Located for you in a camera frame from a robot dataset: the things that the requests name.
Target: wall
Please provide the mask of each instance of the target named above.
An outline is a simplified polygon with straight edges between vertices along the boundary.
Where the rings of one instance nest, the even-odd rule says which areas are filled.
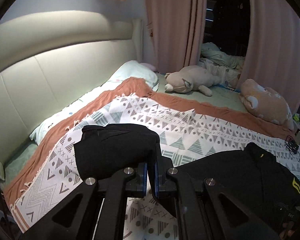
[[[146,31],[147,16],[145,0],[16,0],[0,21],[4,23],[23,15],[58,11],[83,10],[102,13],[112,19],[141,18],[144,24],[143,61],[154,64],[154,52]]]

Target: orange blanket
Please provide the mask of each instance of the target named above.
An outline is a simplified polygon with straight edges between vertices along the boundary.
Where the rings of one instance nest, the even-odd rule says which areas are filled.
[[[14,202],[22,195],[22,193],[20,193],[21,189],[27,189],[24,183],[33,180],[34,176],[37,174],[38,170],[49,155],[49,151],[52,150],[58,140],[66,134],[66,127],[73,127],[75,121],[82,120],[87,114],[92,114],[94,111],[99,110],[110,103],[116,96],[121,96],[122,94],[130,95],[131,93],[136,93],[139,97],[149,97],[163,106],[178,111],[184,112],[189,109],[195,109],[197,114],[206,114],[230,121],[249,130],[271,137],[281,138],[284,140],[288,134],[291,135],[291,132],[288,129],[266,122],[249,113],[242,113],[227,107],[220,108],[209,103],[199,103],[195,100],[187,100],[184,98],[170,96],[168,94],[153,92],[143,79],[132,77],[122,82],[122,84],[115,90],[103,92],[94,101],[74,115],[58,123],[46,134],[36,149],[36,152],[24,166],[22,171],[4,189],[3,194],[7,205],[10,206],[10,204],[14,204]]]

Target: upholstered headboard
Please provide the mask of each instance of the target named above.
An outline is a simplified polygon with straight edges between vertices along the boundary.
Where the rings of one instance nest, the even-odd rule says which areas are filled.
[[[142,59],[139,19],[44,12],[0,25],[0,162],[46,118]]]

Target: patterned blanket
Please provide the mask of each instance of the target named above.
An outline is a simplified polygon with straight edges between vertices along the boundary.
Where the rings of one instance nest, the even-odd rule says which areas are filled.
[[[244,149],[249,142],[276,156],[300,180],[300,156],[292,156],[282,139],[271,138],[222,119],[179,112],[136,95],[117,97],[71,128],[51,150],[28,190],[11,206],[13,217],[25,232],[82,181],[76,169],[73,144],[88,124],[135,123],[160,136],[162,155],[179,166],[220,151]],[[178,237],[177,221],[152,198],[129,199],[123,238]]]

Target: pink curtain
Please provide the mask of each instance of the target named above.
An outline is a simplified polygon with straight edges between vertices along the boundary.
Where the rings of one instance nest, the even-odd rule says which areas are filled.
[[[199,60],[207,0],[146,0],[148,29],[160,73]]]
[[[250,39],[238,87],[252,78],[280,93],[295,113],[300,105],[300,19],[285,0],[250,4]]]

